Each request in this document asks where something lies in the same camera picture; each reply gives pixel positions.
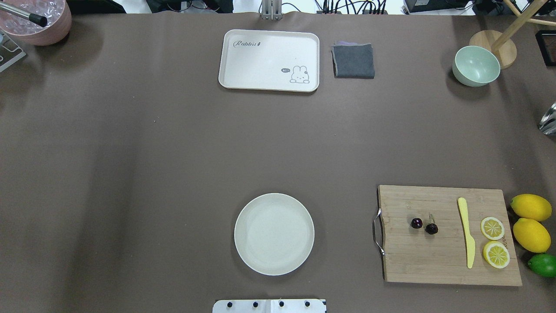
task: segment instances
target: plate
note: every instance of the plate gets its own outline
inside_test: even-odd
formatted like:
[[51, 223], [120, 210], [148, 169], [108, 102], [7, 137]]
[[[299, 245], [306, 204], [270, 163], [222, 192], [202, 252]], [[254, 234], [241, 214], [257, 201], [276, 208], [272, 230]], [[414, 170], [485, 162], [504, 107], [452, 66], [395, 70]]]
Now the plate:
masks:
[[287, 274], [305, 262], [315, 241], [309, 211], [295, 198], [263, 194], [237, 217], [234, 241], [241, 259], [256, 272]]
[[319, 46], [313, 33], [230, 30], [224, 35], [218, 81], [231, 89], [315, 91]]

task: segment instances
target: black frame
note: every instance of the black frame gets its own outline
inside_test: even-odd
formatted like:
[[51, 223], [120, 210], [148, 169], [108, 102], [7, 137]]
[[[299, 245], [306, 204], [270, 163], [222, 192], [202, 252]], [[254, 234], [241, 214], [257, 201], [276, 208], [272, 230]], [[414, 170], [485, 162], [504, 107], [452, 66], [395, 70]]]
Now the black frame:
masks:
[[556, 66], [556, 58], [552, 59], [550, 53], [548, 52], [547, 46], [544, 41], [545, 36], [551, 36], [556, 38], [556, 31], [538, 31], [535, 37], [537, 38], [537, 43], [539, 44], [540, 53], [543, 55], [544, 63], [547, 66]]

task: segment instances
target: white round plate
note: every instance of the white round plate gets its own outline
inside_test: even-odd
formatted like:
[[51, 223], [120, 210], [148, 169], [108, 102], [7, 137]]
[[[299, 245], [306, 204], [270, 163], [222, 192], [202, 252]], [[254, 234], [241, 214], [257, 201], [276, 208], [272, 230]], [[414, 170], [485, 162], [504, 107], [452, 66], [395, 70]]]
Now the white round plate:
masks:
[[315, 226], [307, 209], [289, 195], [263, 194], [237, 217], [234, 241], [241, 259], [264, 275], [298, 268], [311, 253]]

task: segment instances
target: halved lemon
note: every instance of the halved lemon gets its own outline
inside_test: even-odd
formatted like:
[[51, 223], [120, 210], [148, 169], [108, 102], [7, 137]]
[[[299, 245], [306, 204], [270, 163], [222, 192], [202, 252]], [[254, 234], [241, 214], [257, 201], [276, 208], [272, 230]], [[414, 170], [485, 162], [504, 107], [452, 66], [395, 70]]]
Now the halved lemon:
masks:
[[483, 257], [488, 264], [496, 268], [504, 268], [510, 263], [510, 253], [503, 244], [498, 241], [489, 241], [483, 248]]
[[498, 240], [504, 236], [504, 225], [495, 217], [485, 217], [481, 221], [481, 231], [486, 238]]

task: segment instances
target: wooden cutting board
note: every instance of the wooden cutting board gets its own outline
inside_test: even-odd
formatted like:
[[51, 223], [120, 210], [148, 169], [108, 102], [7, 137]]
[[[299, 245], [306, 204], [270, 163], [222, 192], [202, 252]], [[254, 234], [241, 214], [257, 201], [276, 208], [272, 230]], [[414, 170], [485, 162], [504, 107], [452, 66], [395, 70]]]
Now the wooden cutting board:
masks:
[[[467, 268], [458, 198], [468, 203], [469, 228], [475, 239], [475, 262]], [[384, 279], [388, 282], [449, 283], [462, 285], [521, 286], [518, 260], [502, 190], [413, 186], [379, 186], [382, 209]], [[438, 233], [425, 232], [429, 213]], [[480, 230], [481, 220], [492, 216], [505, 228], [504, 243], [510, 263], [498, 269], [483, 259], [489, 241]], [[419, 217], [423, 227], [414, 229]]]

